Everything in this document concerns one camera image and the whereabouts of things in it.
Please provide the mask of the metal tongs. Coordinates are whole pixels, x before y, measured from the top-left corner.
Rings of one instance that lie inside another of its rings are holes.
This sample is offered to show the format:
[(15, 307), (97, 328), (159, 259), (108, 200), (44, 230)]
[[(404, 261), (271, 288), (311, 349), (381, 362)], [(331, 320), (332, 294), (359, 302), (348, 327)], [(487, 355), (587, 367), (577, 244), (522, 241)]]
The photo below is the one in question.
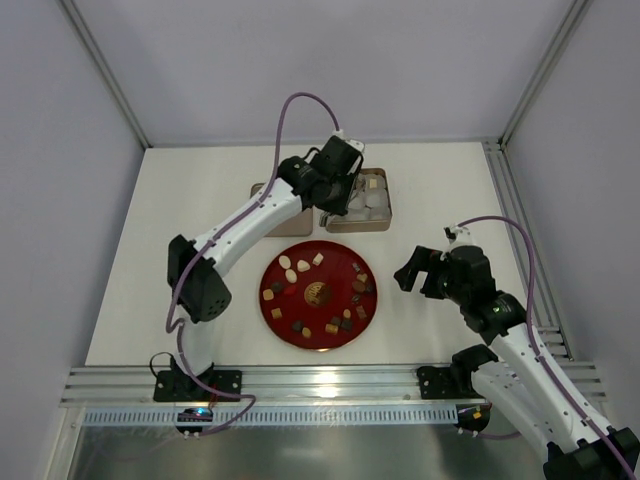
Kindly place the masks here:
[(325, 227), (332, 218), (347, 215), (349, 205), (364, 190), (365, 183), (361, 174), (340, 177), (333, 185), (330, 197), (317, 206), (322, 211), (319, 225)]

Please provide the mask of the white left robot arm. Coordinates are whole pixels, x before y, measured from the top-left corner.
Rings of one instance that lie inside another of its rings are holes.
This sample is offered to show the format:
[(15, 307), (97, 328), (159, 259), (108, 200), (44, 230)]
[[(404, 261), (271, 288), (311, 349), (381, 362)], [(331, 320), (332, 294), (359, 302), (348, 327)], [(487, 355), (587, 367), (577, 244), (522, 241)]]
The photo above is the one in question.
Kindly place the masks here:
[(172, 298), (165, 330), (177, 336), (176, 363), (196, 376), (213, 363), (208, 324), (230, 305), (224, 277), (256, 243), (283, 222), (316, 208), (344, 215), (364, 162), (365, 144), (336, 131), (309, 160), (287, 158), (245, 205), (223, 223), (168, 247)]

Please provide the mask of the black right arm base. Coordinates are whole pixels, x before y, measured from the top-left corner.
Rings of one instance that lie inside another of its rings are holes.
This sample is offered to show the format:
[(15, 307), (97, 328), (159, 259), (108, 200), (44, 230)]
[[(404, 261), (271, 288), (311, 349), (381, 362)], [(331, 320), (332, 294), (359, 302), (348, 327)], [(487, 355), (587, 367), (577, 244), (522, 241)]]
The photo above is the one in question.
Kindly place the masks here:
[(453, 365), (421, 366), (416, 370), (422, 400), (480, 399), (471, 383), (471, 373)]

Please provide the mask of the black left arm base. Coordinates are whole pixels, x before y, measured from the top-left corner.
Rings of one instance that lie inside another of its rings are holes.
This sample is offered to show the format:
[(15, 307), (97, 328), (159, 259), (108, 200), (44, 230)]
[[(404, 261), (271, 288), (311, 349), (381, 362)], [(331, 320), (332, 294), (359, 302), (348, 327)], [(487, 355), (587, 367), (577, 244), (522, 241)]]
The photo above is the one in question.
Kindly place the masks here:
[[(169, 366), (157, 370), (154, 360), (158, 356), (169, 357)], [(198, 382), (184, 373), (174, 356), (169, 352), (159, 352), (151, 357), (148, 368), (154, 377), (153, 400), (159, 403), (177, 402), (239, 402), (242, 393), (243, 373), (241, 370), (221, 370), (212, 364), (197, 376)]]

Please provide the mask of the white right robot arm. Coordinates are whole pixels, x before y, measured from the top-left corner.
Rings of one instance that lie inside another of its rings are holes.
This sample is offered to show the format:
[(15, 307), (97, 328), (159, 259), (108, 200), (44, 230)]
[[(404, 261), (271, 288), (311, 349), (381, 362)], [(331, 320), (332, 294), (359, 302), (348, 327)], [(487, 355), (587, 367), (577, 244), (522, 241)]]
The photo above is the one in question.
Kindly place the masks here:
[(639, 439), (616, 428), (558, 365), (521, 303), (497, 288), (478, 246), (449, 251), (418, 246), (394, 278), (429, 299), (455, 303), (482, 342), (458, 352), (451, 367), (461, 390), (496, 406), (536, 450), (547, 479), (632, 479)]

